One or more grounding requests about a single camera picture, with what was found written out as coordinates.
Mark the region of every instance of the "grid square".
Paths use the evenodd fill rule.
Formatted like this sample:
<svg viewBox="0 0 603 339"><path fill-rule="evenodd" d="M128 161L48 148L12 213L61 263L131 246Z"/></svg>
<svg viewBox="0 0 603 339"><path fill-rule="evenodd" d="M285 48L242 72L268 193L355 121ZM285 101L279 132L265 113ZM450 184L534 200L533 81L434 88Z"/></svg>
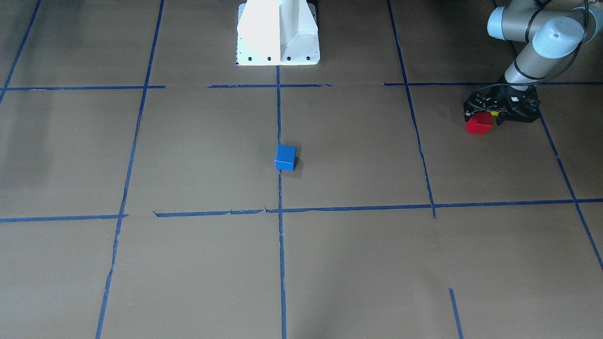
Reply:
<svg viewBox="0 0 603 339"><path fill-rule="evenodd" d="M488 35L490 1L396 1L392 8L409 82L494 82L515 59L508 42Z"/></svg>
<svg viewBox="0 0 603 339"><path fill-rule="evenodd" d="M115 220L0 224L0 337L90 338Z"/></svg>
<svg viewBox="0 0 603 339"><path fill-rule="evenodd" d="M7 92L0 215L117 213L139 105L139 90Z"/></svg>
<svg viewBox="0 0 603 339"><path fill-rule="evenodd" d="M273 67L235 64L237 15L244 2L166 1L151 82L168 87L274 84Z"/></svg>
<svg viewBox="0 0 603 339"><path fill-rule="evenodd" d="M103 338L279 338L276 224L276 214L126 218Z"/></svg>
<svg viewBox="0 0 603 339"><path fill-rule="evenodd" d="M157 1L43 1L11 86L145 82Z"/></svg>
<svg viewBox="0 0 603 339"><path fill-rule="evenodd" d="M275 89L147 95L126 211L276 208Z"/></svg>
<svg viewBox="0 0 603 339"><path fill-rule="evenodd" d="M601 268L573 204L438 210L467 338L603 332Z"/></svg>
<svg viewBox="0 0 603 339"><path fill-rule="evenodd" d="M2 86L13 66L23 36L30 24L35 0L6 0L0 2L0 81Z"/></svg>
<svg viewBox="0 0 603 339"><path fill-rule="evenodd" d="M436 203L570 199L540 123L507 121L467 133L465 86L412 87L412 102Z"/></svg>
<svg viewBox="0 0 603 339"><path fill-rule="evenodd" d="M285 214L287 337L453 338L429 210Z"/></svg>
<svg viewBox="0 0 603 339"><path fill-rule="evenodd" d="M603 203L581 203L580 209L601 255L603 253Z"/></svg>
<svg viewBox="0 0 603 339"><path fill-rule="evenodd" d="M320 63L283 66L283 83L403 81L387 2L321 1L317 16Z"/></svg>
<svg viewBox="0 0 603 339"><path fill-rule="evenodd" d="M593 86L540 86L538 97L576 197L603 198L601 89Z"/></svg>
<svg viewBox="0 0 603 339"><path fill-rule="evenodd" d="M284 207L429 204L401 87L287 88L282 117L283 144L298 152Z"/></svg>

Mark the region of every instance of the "blue tape line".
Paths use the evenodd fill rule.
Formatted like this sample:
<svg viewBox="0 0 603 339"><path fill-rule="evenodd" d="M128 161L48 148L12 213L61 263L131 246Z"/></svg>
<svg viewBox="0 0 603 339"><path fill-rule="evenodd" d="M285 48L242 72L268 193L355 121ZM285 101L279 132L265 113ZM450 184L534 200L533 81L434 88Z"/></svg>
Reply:
<svg viewBox="0 0 603 339"><path fill-rule="evenodd" d="M207 88L274 88L275 84L232 84L232 85L211 85Z"/></svg>
<svg viewBox="0 0 603 339"><path fill-rule="evenodd" d="M38 14L38 10L40 9L40 4L42 0L38 0L36 3L36 7L34 8L34 13L31 15L30 24L27 26L27 30L25 31L25 36L21 41L21 45L19 46L19 50L17 51L17 55L14 57L13 65L10 68L10 72L8 73L8 77L6 78L6 82L4 83L4 88L2 88L2 93L0 93L0 103L4 99L4 95L6 94L6 90L8 89L8 85L10 84L10 80L13 78L14 70L17 68L17 62L19 61L19 57L21 57L21 53L23 52L23 48L25 47L25 42L27 41L27 37L30 36L31 27L34 25L34 21L36 20L36 16Z"/></svg>
<svg viewBox="0 0 603 339"><path fill-rule="evenodd" d="M577 199L579 203L603 203L603 198ZM436 208L467 208L467 207L492 207L492 206L530 206L546 204L573 204L572 199L561 200L526 200L526 201L486 201L474 203L449 203L435 204ZM302 212L345 212L345 211L387 211L395 209L429 209L431 204L406 204L406 205L377 205L377 206L343 206L343 207L311 207L311 208L283 208L283 213L302 213ZM153 212L159 218L172 217L202 217L206 215L237 215L237 214L259 214L259 213L279 213L279 209L243 209L239 211L207 211L207 212L176 212L176 213L157 213Z"/></svg>
<svg viewBox="0 0 603 339"><path fill-rule="evenodd" d="M96 220L96 219L117 219L117 214L107 215L68 215L65 217L24 217L24 218L0 218L0 223L29 223L32 221L71 221L71 220Z"/></svg>
<svg viewBox="0 0 603 339"><path fill-rule="evenodd" d="M151 68L153 67L153 57L155 55L155 48L157 46L157 37L159 36L159 27L161 24L161 17L163 14L163 3L164 0L161 0L159 5L159 14L157 15L157 25L155 26L155 35L153 37L153 45L151 47L151 55L149 56L149 63L147 66L147 77L145 79L145 86L142 89L142 98L140 99L140 109L138 110L138 119L136 120L136 129L134 131L134 140L132 142L132 149L130 150L130 161L128 163L128 171L125 177L124 183L124 196L122 197L121 205L119 207L119 217L117 219L117 226L115 227L115 237L113 239L113 253L111 257L111 269L109 270L109 274L107 275L107 281L105 283L105 291L103 293L103 303L101 304L101 312L98 317L98 326L96 327L96 339L101 339L101 333L103 330L103 323L105 319L105 313L107 311L107 301L109 299L109 290L111 288L111 280L113 278L113 269L115 267L115 258L117 255L118 248L118 238L119 233L121 232L122 225L122 215L125 210L125 202L128 197L128 188L130 186L130 177L132 175L132 166L134 165L134 155L136 154L136 140L138 138L138 131L140 130L140 121L142 119L142 112L145 107L145 100L147 98L147 89L149 85L149 79L151 77Z"/></svg>
<svg viewBox="0 0 603 339"><path fill-rule="evenodd" d="M280 125L280 66L276 66L276 115L277 115L277 141L281 144ZM283 176L279 170L279 260L280 260L280 330L282 339L287 339L287 307L285 296L285 240L283 237Z"/></svg>
<svg viewBox="0 0 603 339"><path fill-rule="evenodd" d="M164 89L165 85L147 86L148 89ZM95 89L144 89L145 86L66 86L66 87L9 87L6 90L95 90Z"/></svg>
<svg viewBox="0 0 603 339"><path fill-rule="evenodd" d="M239 214L259 214L268 213L266 209L243 209L240 211L208 211L208 212L176 212L176 213L157 213L154 212L157 218L172 218L172 217L203 217L206 215L239 215Z"/></svg>
<svg viewBox="0 0 603 339"><path fill-rule="evenodd" d="M578 199L579 203L603 203L603 198L601 199Z"/></svg>
<svg viewBox="0 0 603 339"><path fill-rule="evenodd" d="M279 170L279 243L280 243L280 319L282 339L287 339L287 305L285 294L285 241L283 237L283 177Z"/></svg>
<svg viewBox="0 0 603 339"><path fill-rule="evenodd" d="M342 211L385 211L390 209L425 209L431 208L430 204L410 204L391 206L351 206L351 207L315 207L315 208L286 208L284 213L301 213L309 211L342 212Z"/></svg>
<svg viewBox="0 0 603 339"><path fill-rule="evenodd" d="M331 84L281 84L280 87L331 87Z"/></svg>
<svg viewBox="0 0 603 339"><path fill-rule="evenodd" d="M281 135L280 135L280 66L276 66L276 124L277 124L277 141L279 145L281 144Z"/></svg>
<svg viewBox="0 0 603 339"><path fill-rule="evenodd" d="M278 84L215 84L207 88L275 88L277 86ZM331 84L281 84L280 87L331 87Z"/></svg>
<svg viewBox="0 0 603 339"><path fill-rule="evenodd" d="M414 113L414 107L412 105L412 97L410 87L408 86L408 78L406 77L406 69L404 67L404 60L402 58L402 48L400 47L400 38L398 37L398 30L396 28L396 22L394 20L394 12L391 9L391 0L387 0L387 7L390 11L390 20L391 20L391 28L394 31L394 38L396 40L396 48L398 50L398 58L400 59L400 68L402 69L402 78L404 79L404 87L406 89L406 97L408 99L408 106L411 110L412 124L415 128L415 133L417 134L417 146L419 155L421 155L421 162L423 162L423 171L425 172L425 182L427 184L427 192L429 194L429 201L431 203L432 213L434 215L434 219L437 219L435 214L435 203L434 203L434 195L431 192L431 184L429 183L429 175L427 172L427 165L425 164L425 155L423 154L423 147L421 146L421 137L419 136L417 119Z"/></svg>
<svg viewBox="0 0 603 339"><path fill-rule="evenodd" d="M487 86L493 83L386 83L383 82L384 86Z"/></svg>
<svg viewBox="0 0 603 339"><path fill-rule="evenodd" d="M450 301L452 302L452 311L454 312L454 319L456 321L456 330L458 331L458 338L464 339L463 328L461 327L461 318L458 316L458 308L456 307L456 298L454 296L454 290L449 288L448 292L450 292Z"/></svg>
<svg viewBox="0 0 603 339"><path fill-rule="evenodd" d="M530 200L530 201L492 201L483 203L452 203L435 204L437 208L461 208L461 207L487 207L487 206L526 206L526 205L547 205L547 204L571 204L573 200Z"/></svg>
<svg viewBox="0 0 603 339"><path fill-rule="evenodd" d="M555 143L553 142L553 138L551 137L551 133L549 132L549 128L546 126L545 118L542 114L540 116L540 122L542 123L542 127L544 127L544 129L545 129L546 137L549 139L549 143L551 144L551 148L553 149L555 158L557 158L557 164L559 164L559 169L561 170L563 179L565 180L567 188L572 196L572 201L576 205L576 211L578 211L578 215L580 216L580 220L582 221L582 226L584 227L584 230L586 231L586 235L589 238L590 245L593 247L593 251L595 252L595 256L597 258L597 261L599 262L599 267L601 268L601 270L603 270L603 260L601 259L601 254L599 254L599 250L597 249L595 240L593 239L593 236L590 233L589 225L586 223L586 219L584 218L584 215L582 214L582 209L580 208L580 203L579 203L578 199L576 199L576 194L573 191L572 184L569 182L567 172L565 170L565 167L563 166L561 157L559 156L559 152L557 152L557 148L555 147Z"/></svg>

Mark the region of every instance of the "blue cube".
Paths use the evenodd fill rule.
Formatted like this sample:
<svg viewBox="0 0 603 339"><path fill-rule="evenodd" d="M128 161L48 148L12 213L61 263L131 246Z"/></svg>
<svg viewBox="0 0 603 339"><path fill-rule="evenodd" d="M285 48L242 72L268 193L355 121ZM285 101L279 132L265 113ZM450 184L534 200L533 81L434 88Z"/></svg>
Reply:
<svg viewBox="0 0 603 339"><path fill-rule="evenodd" d="M276 148L274 167L277 170L292 171L295 167L295 152L297 148L293 146L279 145Z"/></svg>

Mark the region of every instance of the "white metal pedestal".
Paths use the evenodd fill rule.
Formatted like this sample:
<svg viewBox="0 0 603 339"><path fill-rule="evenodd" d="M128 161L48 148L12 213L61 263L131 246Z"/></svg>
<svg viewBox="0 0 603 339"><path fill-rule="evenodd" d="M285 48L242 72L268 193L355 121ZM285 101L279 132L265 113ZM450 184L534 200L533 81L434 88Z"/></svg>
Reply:
<svg viewBox="0 0 603 339"><path fill-rule="evenodd" d="M316 8L306 0L247 0L239 6L236 29L237 65L296 66L320 61Z"/></svg>

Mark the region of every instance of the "red cube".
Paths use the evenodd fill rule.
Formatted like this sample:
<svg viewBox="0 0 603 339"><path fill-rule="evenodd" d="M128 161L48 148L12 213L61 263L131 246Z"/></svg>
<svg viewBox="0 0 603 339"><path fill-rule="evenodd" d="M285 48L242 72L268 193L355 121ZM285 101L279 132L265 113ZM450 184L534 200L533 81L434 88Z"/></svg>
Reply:
<svg viewBox="0 0 603 339"><path fill-rule="evenodd" d="M467 132L475 134L486 134L494 123L492 122L492 114L490 112L479 112L474 114L467 121Z"/></svg>

